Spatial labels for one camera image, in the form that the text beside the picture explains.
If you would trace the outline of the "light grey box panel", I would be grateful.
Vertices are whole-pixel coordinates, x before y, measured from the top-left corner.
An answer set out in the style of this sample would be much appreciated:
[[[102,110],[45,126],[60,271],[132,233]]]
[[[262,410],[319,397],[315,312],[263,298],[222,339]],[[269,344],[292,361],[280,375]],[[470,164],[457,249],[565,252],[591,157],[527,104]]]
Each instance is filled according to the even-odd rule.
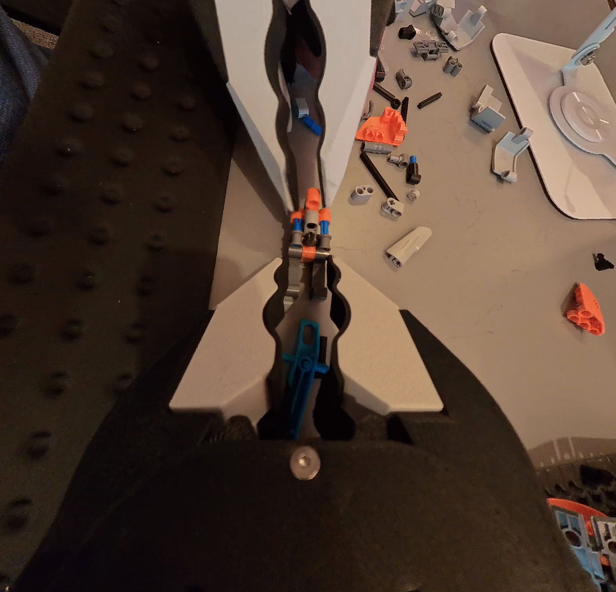
[[[502,102],[493,97],[493,88],[485,85],[471,108],[470,119],[488,132],[498,129],[505,117],[500,113]]]

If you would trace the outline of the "white curved blade panel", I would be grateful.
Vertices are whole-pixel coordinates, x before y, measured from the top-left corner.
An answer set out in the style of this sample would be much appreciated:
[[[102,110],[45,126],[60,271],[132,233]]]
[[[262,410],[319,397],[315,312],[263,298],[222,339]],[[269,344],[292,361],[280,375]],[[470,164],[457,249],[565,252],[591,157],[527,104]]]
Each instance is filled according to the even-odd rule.
[[[386,249],[386,257],[396,267],[404,266],[431,237],[432,231],[426,226],[419,226]]]

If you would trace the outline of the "light grey curved panel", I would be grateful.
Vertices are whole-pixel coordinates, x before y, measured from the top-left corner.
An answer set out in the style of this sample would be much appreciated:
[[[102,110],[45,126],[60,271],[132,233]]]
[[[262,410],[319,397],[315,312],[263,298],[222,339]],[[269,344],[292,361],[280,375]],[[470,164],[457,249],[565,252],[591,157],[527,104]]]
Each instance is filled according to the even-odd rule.
[[[491,161],[492,173],[507,183],[516,182],[518,179],[517,159],[528,149],[533,133],[534,131],[528,127],[522,127],[516,134],[507,132],[494,146]]]

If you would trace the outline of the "pile of light grey panels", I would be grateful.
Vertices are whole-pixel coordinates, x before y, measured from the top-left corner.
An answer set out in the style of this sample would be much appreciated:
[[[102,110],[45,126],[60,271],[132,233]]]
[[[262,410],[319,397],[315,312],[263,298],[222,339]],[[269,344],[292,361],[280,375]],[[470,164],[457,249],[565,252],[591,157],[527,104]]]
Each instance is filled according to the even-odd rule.
[[[483,19],[487,8],[481,5],[475,11],[467,10],[457,20],[453,14],[455,0],[394,0],[395,21],[403,21],[407,16],[417,17],[429,14],[445,41],[455,50],[466,48],[485,28]]]

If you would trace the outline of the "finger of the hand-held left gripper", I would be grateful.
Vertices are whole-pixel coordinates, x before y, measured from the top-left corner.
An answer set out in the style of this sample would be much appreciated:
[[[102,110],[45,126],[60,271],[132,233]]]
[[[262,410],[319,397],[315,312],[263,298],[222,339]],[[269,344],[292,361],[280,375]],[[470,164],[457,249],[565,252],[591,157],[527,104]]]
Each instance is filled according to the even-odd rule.
[[[284,208],[296,209],[297,173],[288,134],[291,105],[281,66],[283,0],[214,0],[227,88]]]
[[[325,204],[331,207],[344,178],[360,116],[372,83],[372,0],[308,0],[325,43],[318,101],[325,116],[320,146]]]

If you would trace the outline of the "grey orange brick claw assembly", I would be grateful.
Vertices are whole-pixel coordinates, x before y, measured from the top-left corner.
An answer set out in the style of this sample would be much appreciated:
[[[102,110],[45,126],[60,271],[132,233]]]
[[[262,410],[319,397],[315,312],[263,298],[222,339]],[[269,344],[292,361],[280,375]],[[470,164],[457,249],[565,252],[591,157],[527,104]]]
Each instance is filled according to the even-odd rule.
[[[298,300],[301,294],[301,281],[304,267],[309,267],[311,300],[325,301],[328,297],[327,265],[331,255],[331,248],[316,246],[288,247],[288,284],[283,297],[284,310],[288,311]]]

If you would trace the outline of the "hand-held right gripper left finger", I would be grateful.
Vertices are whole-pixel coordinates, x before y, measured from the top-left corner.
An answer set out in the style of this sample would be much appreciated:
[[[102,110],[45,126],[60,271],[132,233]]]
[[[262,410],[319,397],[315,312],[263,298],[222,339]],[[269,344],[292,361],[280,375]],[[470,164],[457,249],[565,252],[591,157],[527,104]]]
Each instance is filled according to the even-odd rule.
[[[278,289],[275,258],[219,303],[169,407],[175,412],[265,415],[275,342],[263,319]]]

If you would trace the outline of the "cyan plastic brick tool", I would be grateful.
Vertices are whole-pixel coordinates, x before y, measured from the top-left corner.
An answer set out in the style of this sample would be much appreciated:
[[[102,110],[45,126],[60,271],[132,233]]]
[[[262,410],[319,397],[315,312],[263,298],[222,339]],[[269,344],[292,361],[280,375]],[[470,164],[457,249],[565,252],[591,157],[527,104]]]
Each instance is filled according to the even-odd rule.
[[[290,396],[289,438],[297,440],[304,413],[315,378],[322,378],[329,366],[319,363],[320,325],[316,321],[302,319],[299,323],[294,352],[284,353],[288,365],[287,380]]]

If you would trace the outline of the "black perforated pad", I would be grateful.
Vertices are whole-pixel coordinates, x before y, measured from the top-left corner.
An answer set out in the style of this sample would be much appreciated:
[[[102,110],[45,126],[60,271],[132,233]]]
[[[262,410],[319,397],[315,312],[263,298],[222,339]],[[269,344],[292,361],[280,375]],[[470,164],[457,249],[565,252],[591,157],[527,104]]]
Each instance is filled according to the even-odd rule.
[[[188,0],[76,0],[1,169],[1,580],[80,541],[165,414],[236,125]]]

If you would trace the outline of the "orange wedge brick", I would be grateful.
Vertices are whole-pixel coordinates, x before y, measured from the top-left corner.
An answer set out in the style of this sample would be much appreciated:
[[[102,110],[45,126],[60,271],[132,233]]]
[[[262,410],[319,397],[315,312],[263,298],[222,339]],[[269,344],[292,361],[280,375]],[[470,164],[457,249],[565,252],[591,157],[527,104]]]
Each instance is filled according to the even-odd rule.
[[[591,335],[605,333],[605,321],[600,305],[590,288],[578,283],[574,290],[574,307],[566,312],[566,319]]]

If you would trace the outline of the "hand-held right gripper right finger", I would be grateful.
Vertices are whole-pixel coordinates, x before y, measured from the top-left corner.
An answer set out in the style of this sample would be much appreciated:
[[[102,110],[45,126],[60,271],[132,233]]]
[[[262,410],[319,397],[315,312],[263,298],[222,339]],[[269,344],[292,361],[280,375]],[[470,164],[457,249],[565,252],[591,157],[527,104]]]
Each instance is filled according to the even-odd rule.
[[[328,274],[343,392],[371,411],[432,413],[443,402],[401,310],[340,258]]]

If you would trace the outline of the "white book stand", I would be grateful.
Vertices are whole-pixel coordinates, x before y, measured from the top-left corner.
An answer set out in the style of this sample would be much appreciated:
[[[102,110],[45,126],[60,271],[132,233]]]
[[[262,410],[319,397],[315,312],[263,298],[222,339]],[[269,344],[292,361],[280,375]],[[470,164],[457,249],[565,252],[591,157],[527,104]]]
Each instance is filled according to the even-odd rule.
[[[595,64],[614,30],[612,10],[576,51],[509,33],[492,40],[519,123],[533,130],[544,190],[573,219],[615,219],[615,97]]]

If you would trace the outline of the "long black axle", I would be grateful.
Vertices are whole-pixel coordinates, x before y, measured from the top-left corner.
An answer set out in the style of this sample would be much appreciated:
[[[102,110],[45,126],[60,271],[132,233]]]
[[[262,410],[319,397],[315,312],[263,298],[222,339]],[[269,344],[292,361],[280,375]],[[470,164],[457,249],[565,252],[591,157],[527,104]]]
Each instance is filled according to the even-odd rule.
[[[376,168],[376,166],[374,165],[373,161],[370,159],[368,154],[363,152],[363,151],[361,151],[360,155],[359,155],[359,159],[364,164],[366,170],[373,177],[373,179],[377,183],[377,185],[381,188],[381,190],[383,191],[384,195],[388,199],[393,199],[395,201],[398,201],[398,197],[393,192],[393,190],[389,187],[389,185],[387,184],[386,180],[384,180],[384,177],[381,175],[379,170]]]

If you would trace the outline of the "grey tracked toy robot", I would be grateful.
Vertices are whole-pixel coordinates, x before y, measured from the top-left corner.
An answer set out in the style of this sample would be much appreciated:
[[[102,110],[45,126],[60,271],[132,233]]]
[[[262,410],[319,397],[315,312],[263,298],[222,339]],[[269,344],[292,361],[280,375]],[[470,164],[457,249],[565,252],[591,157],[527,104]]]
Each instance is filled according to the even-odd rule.
[[[528,455],[581,567],[598,591],[615,591],[615,439],[561,437]]]

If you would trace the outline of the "orange panel brick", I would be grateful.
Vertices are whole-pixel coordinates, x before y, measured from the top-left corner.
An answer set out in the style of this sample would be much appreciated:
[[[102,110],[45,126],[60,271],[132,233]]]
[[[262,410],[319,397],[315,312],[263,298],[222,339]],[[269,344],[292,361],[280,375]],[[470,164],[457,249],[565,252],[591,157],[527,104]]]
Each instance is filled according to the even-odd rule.
[[[360,152],[390,155],[405,139],[408,127],[399,110],[384,109],[381,116],[368,118],[358,129],[355,139]]]

